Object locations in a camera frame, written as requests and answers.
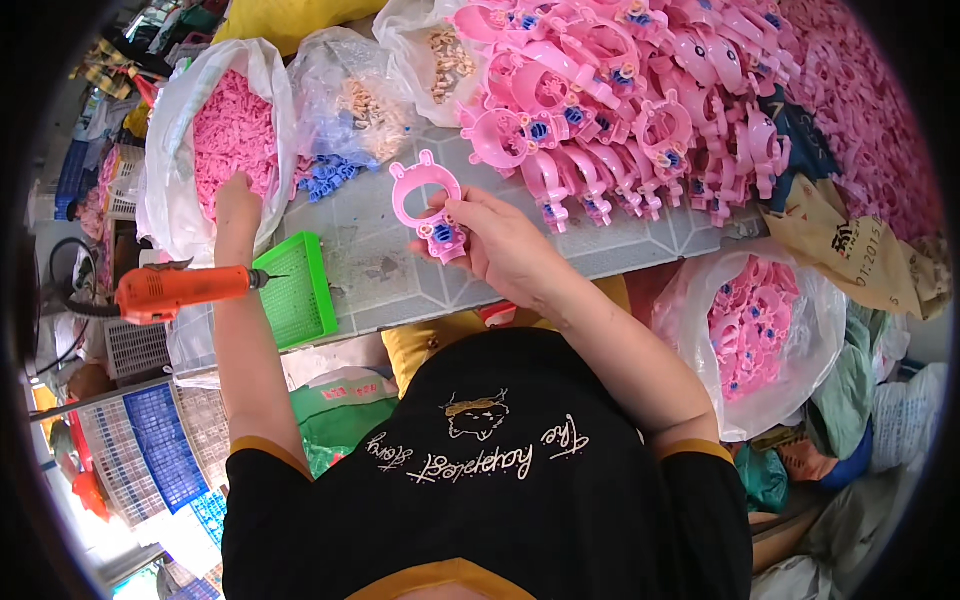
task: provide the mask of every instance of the yellow cushion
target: yellow cushion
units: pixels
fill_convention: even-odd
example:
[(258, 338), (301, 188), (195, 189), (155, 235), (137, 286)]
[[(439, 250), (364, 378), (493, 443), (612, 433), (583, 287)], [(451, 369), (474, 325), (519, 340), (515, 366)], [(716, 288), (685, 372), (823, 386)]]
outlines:
[(386, 3), (386, 0), (233, 0), (230, 16), (213, 43), (263, 37), (286, 57), (296, 54), (300, 41), (313, 32), (370, 16)]

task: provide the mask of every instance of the orange electric screwdriver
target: orange electric screwdriver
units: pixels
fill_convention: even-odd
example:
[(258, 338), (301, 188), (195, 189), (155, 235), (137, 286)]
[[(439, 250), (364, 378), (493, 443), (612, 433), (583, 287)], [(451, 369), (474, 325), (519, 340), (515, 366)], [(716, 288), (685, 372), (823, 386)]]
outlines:
[(182, 306), (230, 300), (259, 290), (271, 279), (262, 269), (218, 267), (186, 271), (190, 261), (147, 265), (134, 269), (120, 279), (116, 304), (93, 306), (68, 300), (71, 311), (94, 318), (120, 317), (137, 325), (173, 321)]

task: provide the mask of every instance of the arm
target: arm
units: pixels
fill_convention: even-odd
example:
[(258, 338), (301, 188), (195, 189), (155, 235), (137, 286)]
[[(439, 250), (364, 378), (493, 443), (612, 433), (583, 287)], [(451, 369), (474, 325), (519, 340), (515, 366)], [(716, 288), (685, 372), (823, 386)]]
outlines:
[[(214, 256), (218, 267), (252, 266), (262, 205), (243, 173), (234, 175), (217, 192)], [(280, 355), (259, 293), (215, 303), (213, 321), (230, 441), (246, 436), (263, 438), (306, 466)]]
[[(578, 274), (517, 208), (477, 188), (464, 192), (462, 201), (444, 192), (430, 199), (470, 230), (468, 255), (453, 264), (549, 319), (654, 449), (719, 441), (707, 390), (679, 356)], [(421, 240), (412, 249), (428, 256)]]

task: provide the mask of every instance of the hand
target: hand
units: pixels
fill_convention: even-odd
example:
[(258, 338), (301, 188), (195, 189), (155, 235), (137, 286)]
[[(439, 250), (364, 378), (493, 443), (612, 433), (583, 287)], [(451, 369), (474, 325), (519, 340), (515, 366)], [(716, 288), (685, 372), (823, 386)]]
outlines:
[(214, 259), (232, 266), (252, 260), (256, 231), (260, 227), (263, 199), (250, 191), (250, 177), (237, 171), (217, 191), (217, 243)]
[[(445, 206), (454, 221), (468, 228), (467, 256), (450, 264), (472, 272), (517, 306), (541, 313), (568, 282), (583, 279), (518, 208), (476, 187), (464, 186), (463, 193), (461, 201), (445, 191), (434, 194), (427, 201), (431, 209), (420, 216)], [(411, 242), (410, 249), (437, 260), (427, 252), (426, 240)]]

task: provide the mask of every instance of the green plastic tray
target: green plastic tray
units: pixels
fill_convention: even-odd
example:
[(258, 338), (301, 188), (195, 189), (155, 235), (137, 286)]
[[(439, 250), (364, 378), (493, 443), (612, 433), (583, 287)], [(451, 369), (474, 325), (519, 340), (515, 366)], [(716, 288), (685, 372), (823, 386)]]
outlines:
[(267, 320), (280, 351), (336, 333), (337, 317), (326, 283), (320, 237), (301, 231), (253, 262), (273, 279), (260, 290)]

